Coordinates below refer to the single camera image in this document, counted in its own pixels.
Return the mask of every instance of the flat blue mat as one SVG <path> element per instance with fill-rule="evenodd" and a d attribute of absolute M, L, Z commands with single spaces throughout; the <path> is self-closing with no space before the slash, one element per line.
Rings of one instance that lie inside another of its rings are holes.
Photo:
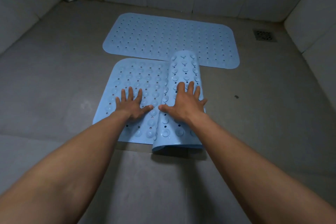
<path fill-rule="evenodd" d="M 201 66 L 234 69 L 239 55 L 232 30 L 221 24 L 126 13 L 118 17 L 103 49 L 111 54 L 169 61 L 194 51 Z"/>
<path fill-rule="evenodd" d="M 128 123 L 119 141 L 152 144 L 153 151 L 164 146 L 202 148 L 202 144 L 184 123 L 175 122 L 168 114 L 160 112 L 158 105 L 173 106 L 179 82 L 190 81 L 201 87 L 199 99 L 203 99 L 202 82 L 197 56 L 194 52 L 176 52 L 171 61 L 123 59 L 113 68 L 103 96 L 98 105 L 93 124 L 109 116 L 116 108 L 115 97 L 121 97 L 121 89 L 132 86 L 134 97 L 142 89 L 141 107 L 152 104 L 154 109 L 142 119 Z"/>

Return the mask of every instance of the bathroom floor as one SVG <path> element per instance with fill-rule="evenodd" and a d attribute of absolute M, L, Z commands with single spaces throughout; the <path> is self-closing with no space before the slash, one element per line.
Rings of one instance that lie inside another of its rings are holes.
<path fill-rule="evenodd" d="M 336 114 L 282 24 L 79 0 L 61 2 L 0 57 L 0 192 L 92 124 L 116 62 L 102 44 L 123 13 L 220 23 L 240 65 L 200 67 L 207 113 L 336 206 Z M 253 29 L 277 42 L 256 41 Z M 83 223 L 248 223 L 206 154 L 119 143 Z"/>

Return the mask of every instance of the hand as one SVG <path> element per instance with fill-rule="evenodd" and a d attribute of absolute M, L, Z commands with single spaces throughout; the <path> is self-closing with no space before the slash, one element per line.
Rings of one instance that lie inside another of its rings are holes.
<path fill-rule="evenodd" d="M 140 108 L 140 102 L 142 99 L 142 89 L 139 90 L 138 96 L 133 100 L 133 89 L 128 88 L 128 98 L 126 100 L 126 92 L 124 89 L 121 90 L 121 101 L 118 97 L 115 98 L 115 103 L 117 105 L 115 111 L 123 111 L 127 114 L 129 120 L 136 120 L 143 116 L 145 113 L 153 109 L 152 105 L 147 105 Z"/>
<path fill-rule="evenodd" d="M 198 100 L 201 93 L 200 86 L 196 87 L 195 94 L 193 94 L 194 82 L 189 83 L 187 92 L 185 92 L 184 87 L 184 82 L 180 82 L 177 85 L 177 95 L 174 106 L 160 105 L 159 110 L 168 113 L 175 120 L 188 123 L 192 117 L 204 113 L 203 107 L 207 99 Z"/>

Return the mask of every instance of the person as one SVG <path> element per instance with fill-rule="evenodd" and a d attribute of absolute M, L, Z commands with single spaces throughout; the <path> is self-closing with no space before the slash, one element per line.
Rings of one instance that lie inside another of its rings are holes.
<path fill-rule="evenodd" d="M 204 113 L 200 87 L 178 84 L 174 106 L 160 105 L 198 136 L 221 176 L 253 223 L 336 223 L 336 210 L 281 171 Z M 142 90 L 129 87 L 116 110 L 47 155 L 0 198 L 0 223 L 76 223 L 86 211 L 109 165 L 127 121 L 140 118 Z"/>

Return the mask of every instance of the drain cover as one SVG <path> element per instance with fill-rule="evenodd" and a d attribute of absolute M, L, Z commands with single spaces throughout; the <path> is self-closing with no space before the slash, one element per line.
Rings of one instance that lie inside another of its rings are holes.
<path fill-rule="evenodd" d="M 272 32 L 264 30 L 253 30 L 255 39 L 258 41 L 276 42 Z"/>

